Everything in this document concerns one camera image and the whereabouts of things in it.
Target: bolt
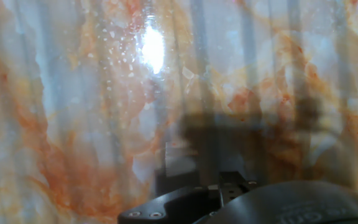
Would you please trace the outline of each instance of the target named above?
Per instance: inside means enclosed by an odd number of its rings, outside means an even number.
[[[162,214],[159,212],[153,212],[150,214],[150,217],[161,217],[161,216],[162,216]]]
[[[129,214],[130,217],[138,217],[140,214],[142,214],[141,212],[131,212]]]

